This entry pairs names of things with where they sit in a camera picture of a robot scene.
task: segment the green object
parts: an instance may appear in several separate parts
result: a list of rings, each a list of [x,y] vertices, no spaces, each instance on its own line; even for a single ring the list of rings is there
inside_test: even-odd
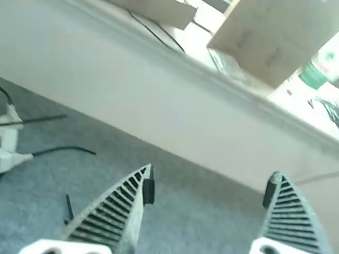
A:
[[[327,77],[310,61],[299,74],[299,78],[308,86],[318,89],[328,81]]]

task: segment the floor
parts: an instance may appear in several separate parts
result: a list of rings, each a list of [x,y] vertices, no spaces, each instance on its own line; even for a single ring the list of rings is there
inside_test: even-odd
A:
[[[58,239],[65,227],[66,193],[76,216],[120,178],[149,162],[156,168],[155,204],[146,207],[137,253],[248,253],[264,216],[261,194],[3,79],[0,86],[13,97],[22,119],[69,116],[27,125],[20,132],[19,152],[67,144],[97,152],[60,151],[4,175],[0,253],[18,253],[41,238]],[[1,113],[4,105],[0,95]]]

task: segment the ribbed gripper pad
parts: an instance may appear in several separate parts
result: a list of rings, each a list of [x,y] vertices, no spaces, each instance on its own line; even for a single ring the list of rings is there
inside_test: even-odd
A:
[[[133,253],[144,211],[142,184],[150,177],[153,166],[147,165],[119,181],[75,217],[61,239],[103,244],[113,253]]]
[[[297,187],[280,173],[272,179],[275,191],[261,236],[314,254],[332,253],[318,218]]]

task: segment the white wall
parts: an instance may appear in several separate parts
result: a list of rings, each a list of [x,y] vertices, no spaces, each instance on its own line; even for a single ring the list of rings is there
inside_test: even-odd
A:
[[[276,170],[293,180],[337,170],[336,142],[64,1],[2,0],[0,35],[1,77],[255,190]],[[333,239],[338,226],[326,220]]]

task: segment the cardboard box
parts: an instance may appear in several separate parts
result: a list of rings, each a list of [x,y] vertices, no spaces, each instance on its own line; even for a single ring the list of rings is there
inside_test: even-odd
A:
[[[338,0],[234,0],[208,43],[278,87],[339,30]]]
[[[177,0],[109,0],[151,20],[184,30],[197,9]]]

